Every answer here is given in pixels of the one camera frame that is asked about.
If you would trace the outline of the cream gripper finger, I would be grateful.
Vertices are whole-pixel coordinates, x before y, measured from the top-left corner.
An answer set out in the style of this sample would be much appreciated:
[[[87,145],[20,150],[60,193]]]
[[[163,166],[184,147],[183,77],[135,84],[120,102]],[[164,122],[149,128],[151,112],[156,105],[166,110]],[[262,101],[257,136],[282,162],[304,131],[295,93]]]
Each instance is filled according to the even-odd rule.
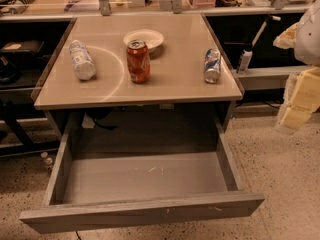
[[[275,129],[292,135],[320,108],[320,67],[290,74],[285,85]]]
[[[296,43],[296,30],[297,23],[294,23],[275,38],[273,45],[281,49],[294,48]]]

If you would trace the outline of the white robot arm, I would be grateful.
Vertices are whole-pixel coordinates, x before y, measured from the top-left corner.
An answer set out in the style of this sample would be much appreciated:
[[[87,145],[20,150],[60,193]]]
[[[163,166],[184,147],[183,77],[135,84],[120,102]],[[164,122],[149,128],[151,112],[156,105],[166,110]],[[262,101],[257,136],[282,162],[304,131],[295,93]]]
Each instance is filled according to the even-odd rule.
[[[320,108],[320,0],[316,0],[301,19],[273,41],[275,47],[294,49],[295,58],[309,66],[290,74],[285,85],[276,130],[292,135]]]

